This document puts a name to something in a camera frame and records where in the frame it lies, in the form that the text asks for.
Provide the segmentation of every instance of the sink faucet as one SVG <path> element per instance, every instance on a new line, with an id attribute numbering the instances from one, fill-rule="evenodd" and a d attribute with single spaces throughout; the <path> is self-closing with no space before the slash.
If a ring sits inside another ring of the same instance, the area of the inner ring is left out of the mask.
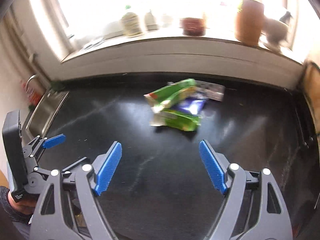
<path id="1" fill-rule="evenodd" d="M 37 77 L 37 75 L 33 75 L 33 76 L 31 76 L 31 77 L 28 79 L 28 81 L 27 81 L 27 83 L 26 83 L 26 85 L 25 85 L 25 87 L 24 87 L 24 89 L 25 89 L 26 91 L 28 90 L 28 86 L 29 86 L 30 81 L 31 81 L 32 79 L 34 79 L 35 77 Z"/>

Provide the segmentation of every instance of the window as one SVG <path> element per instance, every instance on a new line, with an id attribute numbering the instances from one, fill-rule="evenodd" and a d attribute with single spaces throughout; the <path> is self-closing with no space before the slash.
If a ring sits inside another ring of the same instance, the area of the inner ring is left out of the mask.
<path id="1" fill-rule="evenodd" d="M 234 17 L 241 0 L 53 0 L 55 12 L 65 19 L 67 37 L 76 41 L 75 48 L 99 37 L 106 39 L 123 35 L 120 22 L 126 5 L 140 18 L 144 31 L 144 16 L 151 11 L 160 28 L 179 30 L 184 17 L 206 18 L 212 32 L 230 33 L 234 30 Z M 265 5 L 267 17 L 279 19 L 286 13 L 287 0 L 258 0 Z"/>

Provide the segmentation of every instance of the plastic packaging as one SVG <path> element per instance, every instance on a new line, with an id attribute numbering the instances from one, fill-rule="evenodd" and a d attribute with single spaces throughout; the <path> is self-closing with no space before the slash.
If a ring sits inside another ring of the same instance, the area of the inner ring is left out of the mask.
<path id="1" fill-rule="evenodd" d="M 205 102 L 204 95 L 196 93 L 170 109 L 154 114 L 151 126 L 169 126 L 183 131 L 194 131 L 200 125 L 198 115 Z"/>
<path id="2" fill-rule="evenodd" d="M 204 93 L 207 98 L 222 101 L 225 86 L 196 80 L 197 91 Z"/>
<path id="3" fill-rule="evenodd" d="M 176 103 L 194 94 L 196 81 L 192 78 L 173 83 L 154 92 L 144 95 L 154 113 L 170 108 Z"/>

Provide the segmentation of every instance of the brown container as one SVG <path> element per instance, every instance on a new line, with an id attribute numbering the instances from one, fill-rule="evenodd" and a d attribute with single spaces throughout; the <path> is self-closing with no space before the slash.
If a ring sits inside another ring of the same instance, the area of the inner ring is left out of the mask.
<path id="1" fill-rule="evenodd" d="M 203 36 L 205 34 L 205 20 L 199 18 L 182 19 L 183 34 L 189 36 Z"/>
<path id="2" fill-rule="evenodd" d="M 264 5 L 254 0 L 243 0 L 236 14 L 235 37 L 250 46 L 258 45 L 264 23 Z"/>

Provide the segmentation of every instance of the person's hand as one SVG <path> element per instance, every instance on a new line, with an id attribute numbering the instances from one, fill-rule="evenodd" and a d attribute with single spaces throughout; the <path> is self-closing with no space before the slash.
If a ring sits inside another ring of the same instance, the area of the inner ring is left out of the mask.
<path id="1" fill-rule="evenodd" d="M 22 214 L 25 215 L 31 215 L 33 214 L 35 210 L 35 206 L 37 204 L 36 200 L 31 200 L 31 199 L 22 199 L 18 203 L 14 201 L 14 199 L 11 196 L 11 192 L 9 191 L 8 193 L 8 200 L 10 202 L 10 205 L 15 211 L 18 211 Z"/>

